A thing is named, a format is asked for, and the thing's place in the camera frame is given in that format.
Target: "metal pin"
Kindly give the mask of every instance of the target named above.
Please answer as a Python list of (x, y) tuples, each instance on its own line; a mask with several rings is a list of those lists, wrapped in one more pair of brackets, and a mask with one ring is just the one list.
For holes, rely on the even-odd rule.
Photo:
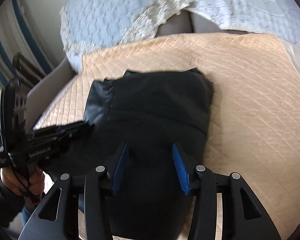
[(197, 171), (205, 171), (205, 170), (206, 170), (206, 167), (205, 167), (205, 166), (202, 166), (202, 165), (198, 165), (198, 166), (196, 166), (196, 170), (197, 170)]
[(236, 173), (236, 172), (234, 172), (234, 173), (232, 173), (232, 178), (234, 178), (234, 179), (240, 179), (240, 174), (239, 173)]
[(106, 168), (104, 166), (96, 167), (96, 172), (103, 172)]
[(66, 180), (66, 179), (69, 179), (69, 174), (68, 173), (64, 173), (61, 175), (60, 179), (62, 180)]

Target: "blue quilted fabric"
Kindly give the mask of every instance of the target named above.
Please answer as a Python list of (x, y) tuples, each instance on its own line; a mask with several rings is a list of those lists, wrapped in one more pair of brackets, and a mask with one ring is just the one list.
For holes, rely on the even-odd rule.
[(69, 0), (61, 12), (66, 51), (79, 53), (118, 44), (135, 14), (155, 0)]

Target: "folded black clothing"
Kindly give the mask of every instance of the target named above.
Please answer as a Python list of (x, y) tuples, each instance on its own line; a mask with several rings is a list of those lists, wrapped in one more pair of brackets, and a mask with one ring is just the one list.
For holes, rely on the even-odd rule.
[(130, 149), (120, 190), (106, 199), (112, 233), (130, 239), (176, 239), (191, 205), (180, 188), (172, 144), (202, 163), (213, 85), (197, 69), (135, 73), (94, 81), (84, 120), (90, 135), (39, 163), (53, 180), (86, 174), (122, 142)]

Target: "blue ribbed rubber pad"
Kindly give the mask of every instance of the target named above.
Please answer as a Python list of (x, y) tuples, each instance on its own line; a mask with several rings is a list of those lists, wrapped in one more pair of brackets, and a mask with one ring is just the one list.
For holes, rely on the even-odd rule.
[(185, 164), (182, 161), (180, 152), (175, 143), (172, 145), (172, 159), (174, 162), (174, 166), (177, 170), (177, 175), (179, 178), (181, 189), (185, 192), (186, 195), (188, 195), (190, 193), (189, 174), (186, 170)]
[(128, 160), (129, 160), (129, 147), (128, 147), (128, 144), (125, 143), (122, 148), (121, 155), (120, 155), (117, 165), (114, 169), (114, 173), (113, 173), (113, 177), (112, 177), (111, 192), (112, 192), (113, 196), (115, 196), (117, 191), (120, 189), (120, 184), (121, 184), (121, 181), (123, 178), (123, 173), (124, 173), (124, 170), (127, 168)]

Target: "dark sleeve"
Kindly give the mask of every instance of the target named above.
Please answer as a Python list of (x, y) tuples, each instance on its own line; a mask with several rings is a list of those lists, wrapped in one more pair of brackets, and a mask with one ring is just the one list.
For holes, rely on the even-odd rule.
[(0, 177), (0, 225), (9, 227), (10, 222), (22, 211), (24, 205), (24, 198), (7, 189)]

